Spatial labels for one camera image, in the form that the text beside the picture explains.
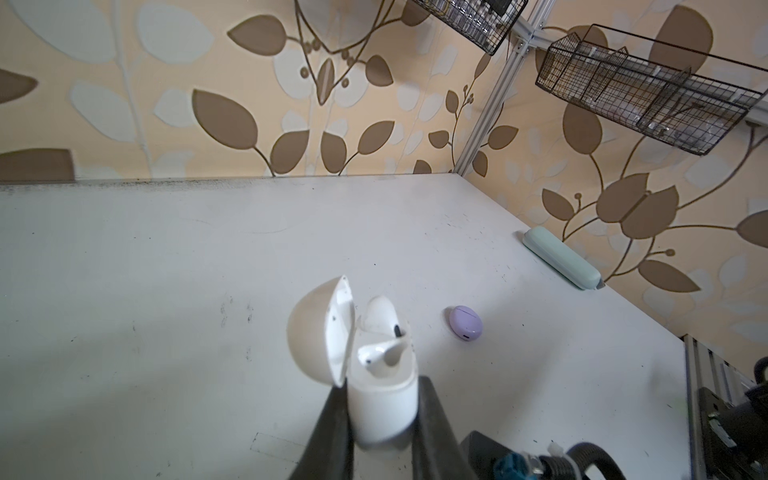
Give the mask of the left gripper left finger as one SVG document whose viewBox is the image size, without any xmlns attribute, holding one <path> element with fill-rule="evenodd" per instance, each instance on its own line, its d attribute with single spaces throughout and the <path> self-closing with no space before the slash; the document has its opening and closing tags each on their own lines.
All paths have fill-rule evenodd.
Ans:
<svg viewBox="0 0 768 480">
<path fill-rule="evenodd" d="M 352 479 L 353 471 L 354 440 L 344 385 L 330 390 L 290 479 Z"/>
</svg>

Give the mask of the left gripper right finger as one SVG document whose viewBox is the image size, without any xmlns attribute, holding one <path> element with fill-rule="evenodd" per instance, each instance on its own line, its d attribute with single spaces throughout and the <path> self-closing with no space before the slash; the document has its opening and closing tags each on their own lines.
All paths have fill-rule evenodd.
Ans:
<svg viewBox="0 0 768 480">
<path fill-rule="evenodd" d="M 433 382 L 418 379 L 418 413 L 414 421 L 413 479 L 476 479 L 451 428 Z"/>
</svg>

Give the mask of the white earbud charging case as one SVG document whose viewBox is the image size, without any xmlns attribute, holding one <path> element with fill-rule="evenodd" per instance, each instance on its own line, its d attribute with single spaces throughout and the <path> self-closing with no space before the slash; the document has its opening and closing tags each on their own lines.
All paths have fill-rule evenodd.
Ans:
<svg viewBox="0 0 768 480">
<path fill-rule="evenodd" d="M 397 310 L 400 338 L 360 328 L 349 280 L 340 276 L 306 294 L 287 325 L 292 358 L 313 380 L 347 385 L 355 442 L 377 448 L 403 436 L 418 412 L 418 364 L 411 325 Z"/>
</svg>

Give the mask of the purple earbud charging case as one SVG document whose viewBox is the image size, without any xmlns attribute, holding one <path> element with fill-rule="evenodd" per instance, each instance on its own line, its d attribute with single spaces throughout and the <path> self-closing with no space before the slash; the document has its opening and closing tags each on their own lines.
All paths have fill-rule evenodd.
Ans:
<svg viewBox="0 0 768 480">
<path fill-rule="evenodd" d="M 483 333 L 483 322 L 471 308 L 463 305 L 452 308 L 448 314 L 452 332 L 463 341 L 477 340 Z"/>
</svg>

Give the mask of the white earbud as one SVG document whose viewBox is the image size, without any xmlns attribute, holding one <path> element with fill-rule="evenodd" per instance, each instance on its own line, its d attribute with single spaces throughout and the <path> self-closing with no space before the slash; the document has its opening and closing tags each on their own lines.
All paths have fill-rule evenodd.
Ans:
<svg viewBox="0 0 768 480">
<path fill-rule="evenodd" d="M 400 338 L 405 334 L 394 304 L 386 296 L 379 295 L 367 304 L 360 320 L 363 331 Z"/>
</svg>

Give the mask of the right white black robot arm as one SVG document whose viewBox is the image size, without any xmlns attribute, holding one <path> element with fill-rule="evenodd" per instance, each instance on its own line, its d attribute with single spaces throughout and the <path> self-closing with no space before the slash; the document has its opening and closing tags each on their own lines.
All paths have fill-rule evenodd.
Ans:
<svg viewBox="0 0 768 480">
<path fill-rule="evenodd" d="M 460 448 L 478 479 L 589 479 L 590 468 L 597 469 L 604 479 L 626 478 L 603 448 L 589 442 L 578 443 L 567 451 L 551 442 L 547 455 L 536 456 L 513 451 L 472 431 Z"/>
</svg>

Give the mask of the green glasses case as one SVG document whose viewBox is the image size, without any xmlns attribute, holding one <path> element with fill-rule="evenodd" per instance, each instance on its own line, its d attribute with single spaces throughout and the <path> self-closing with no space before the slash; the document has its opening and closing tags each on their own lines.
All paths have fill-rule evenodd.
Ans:
<svg viewBox="0 0 768 480">
<path fill-rule="evenodd" d="M 526 248 L 554 268 L 581 290 L 598 290 L 605 286 L 600 272 L 574 250 L 542 226 L 523 234 Z"/>
</svg>

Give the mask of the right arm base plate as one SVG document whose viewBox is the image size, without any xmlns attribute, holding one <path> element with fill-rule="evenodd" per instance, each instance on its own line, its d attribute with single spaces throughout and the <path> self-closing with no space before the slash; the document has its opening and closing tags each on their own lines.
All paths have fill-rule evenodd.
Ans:
<svg viewBox="0 0 768 480">
<path fill-rule="evenodd" d="M 727 405 L 711 390 L 698 390 L 699 426 L 707 479 L 767 477 L 767 359 L 753 368 L 756 385 L 746 401 Z"/>
</svg>

